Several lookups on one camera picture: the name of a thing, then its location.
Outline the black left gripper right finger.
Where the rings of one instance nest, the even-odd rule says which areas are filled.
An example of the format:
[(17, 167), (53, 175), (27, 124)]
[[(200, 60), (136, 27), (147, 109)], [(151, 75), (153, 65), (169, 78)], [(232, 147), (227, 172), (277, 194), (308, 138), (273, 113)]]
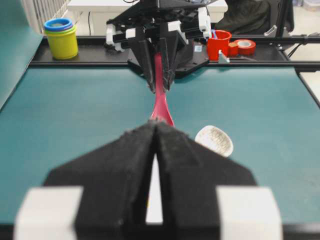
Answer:
[(273, 192), (248, 168), (164, 123), (156, 141), (164, 224), (176, 239), (283, 239)]

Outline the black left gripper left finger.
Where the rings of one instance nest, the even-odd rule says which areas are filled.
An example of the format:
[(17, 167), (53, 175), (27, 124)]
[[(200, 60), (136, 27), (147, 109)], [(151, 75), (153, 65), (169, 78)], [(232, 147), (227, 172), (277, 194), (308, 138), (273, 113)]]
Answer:
[(26, 193), (15, 239), (124, 239), (128, 225), (145, 220), (155, 131), (146, 123), (53, 168)]

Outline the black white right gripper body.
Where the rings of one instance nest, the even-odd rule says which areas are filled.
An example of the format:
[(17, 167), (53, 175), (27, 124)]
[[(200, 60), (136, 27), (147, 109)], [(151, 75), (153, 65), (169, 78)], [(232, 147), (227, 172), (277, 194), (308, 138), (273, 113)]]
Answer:
[(138, 36), (153, 45), (165, 32), (178, 32), (188, 44), (191, 39), (211, 37), (211, 17), (206, 0), (138, 0), (116, 17), (106, 22), (105, 44), (116, 51), (129, 48), (129, 39)]

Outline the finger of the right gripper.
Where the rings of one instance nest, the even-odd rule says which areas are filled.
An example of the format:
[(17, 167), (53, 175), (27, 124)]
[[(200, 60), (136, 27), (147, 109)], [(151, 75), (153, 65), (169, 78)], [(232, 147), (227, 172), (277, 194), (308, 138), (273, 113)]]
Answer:
[(149, 40), (129, 40), (129, 46), (138, 61), (143, 75), (147, 81), (148, 87), (152, 93), (156, 92), (156, 85), (155, 85), (155, 48), (150, 43)]
[(162, 61), (163, 88), (168, 91), (175, 79), (176, 69), (187, 43), (178, 31), (165, 32), (159, 39)]

